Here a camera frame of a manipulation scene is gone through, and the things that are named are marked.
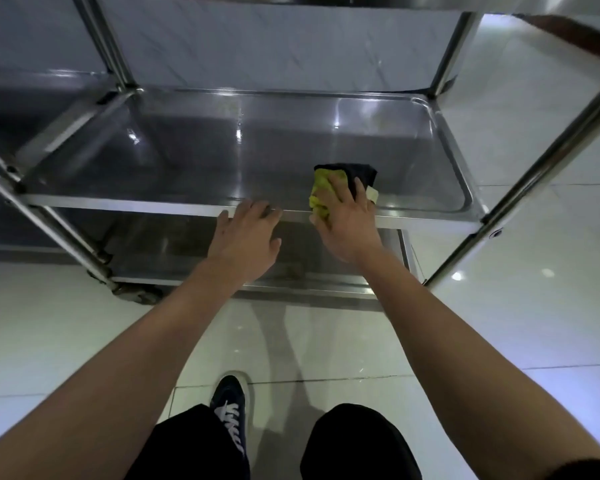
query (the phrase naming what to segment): black shoe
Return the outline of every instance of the black shoe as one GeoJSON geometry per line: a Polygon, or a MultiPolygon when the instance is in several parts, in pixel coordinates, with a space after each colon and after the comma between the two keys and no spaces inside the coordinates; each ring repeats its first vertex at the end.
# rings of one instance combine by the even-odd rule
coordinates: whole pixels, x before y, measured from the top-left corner
{"type": "Polygon", "coordinates": [[[246,440],[249,390],[246,375],[232,371],[222,376],[209,407],[227,428],[235,447],[248,463],[246,440]]]}

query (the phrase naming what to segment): marble wall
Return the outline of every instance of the marble wall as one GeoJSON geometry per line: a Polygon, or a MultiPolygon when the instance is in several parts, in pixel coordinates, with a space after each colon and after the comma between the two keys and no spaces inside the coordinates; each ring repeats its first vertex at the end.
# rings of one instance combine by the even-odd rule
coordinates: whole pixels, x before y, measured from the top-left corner
{"type": "MultiPolygon", "coordinates": [[[[430,85],[455,12],[102,0],[140,84],[404,91],[430,85]]],[[[0,68],[102,71],[71,0],[0,0],[0,68]]]]}

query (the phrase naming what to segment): shoelace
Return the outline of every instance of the shoelace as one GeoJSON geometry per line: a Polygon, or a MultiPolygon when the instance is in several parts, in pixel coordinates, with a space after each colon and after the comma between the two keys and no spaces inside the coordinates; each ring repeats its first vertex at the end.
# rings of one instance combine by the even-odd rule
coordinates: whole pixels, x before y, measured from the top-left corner
{"type": "Polygon", "coordinates": [[[240,417],[240,411],[238,411],[238,404],[224,403],[224,406],[220,406],[214,410],[216,416],[220,418],[220,421],[224,423],[224,427],[229,431],[229,435],[235,443],[235,447],[240,450],[240,453],[244,455],[244,448],[240,444],[240,427],[239,421],[236,419],[240,417]]]}

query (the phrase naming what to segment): hand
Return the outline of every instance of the hand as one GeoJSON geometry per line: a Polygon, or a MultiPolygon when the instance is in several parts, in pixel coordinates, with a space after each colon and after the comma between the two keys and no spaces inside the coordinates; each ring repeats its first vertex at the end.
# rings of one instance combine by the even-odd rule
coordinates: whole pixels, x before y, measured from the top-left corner
{"type": "Polygon", "coordinates": [[[207,256],[228,266],[228,273],[239,286],[261,277],[276,262],[281,239],[271,240],[271,233],[280,221],[282,210],[275,209],[262,217],[268,202],[254,204],[243,201],[232,219],[223,210],[217,218],[216,233],[207,256]]]}
{"type": "Polygon", "coordinates": [[[367,199],[365,187],[356,177],[356,199],[346,182],[332,175],[328,177],[335,195],[327,189],[318,189],[316,197],[329,209],[325,221],[317,214],[310,220],[322,238],[322,242],[336,258],[357,264],[367,252],[383,249],[376,229],[376,206],[367,199]]]}

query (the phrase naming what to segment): yellow cloth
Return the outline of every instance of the yellow cloth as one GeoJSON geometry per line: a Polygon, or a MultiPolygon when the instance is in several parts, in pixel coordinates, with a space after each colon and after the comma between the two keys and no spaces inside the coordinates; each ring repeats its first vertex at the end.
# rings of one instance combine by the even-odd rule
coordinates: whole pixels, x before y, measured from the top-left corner
{"type": "Polygon", "coordinates": [[[327,209],[325,204],[320,202],[320,199],[316,197],[314,193],[318,189],[327,189],[335,195],[336,191],[333,189],[333,186],[327,178],[330,174],[336,175],[341,180],[344,180],[344,183],[347,183],[347,172],[344,170],[328,170],[326,168],[315,170],[313,174],[313,188],[311,189],[311,197],[309,197],[309,207],[323,219],[326,219],[329,216],[329,209],[327,209]]]}

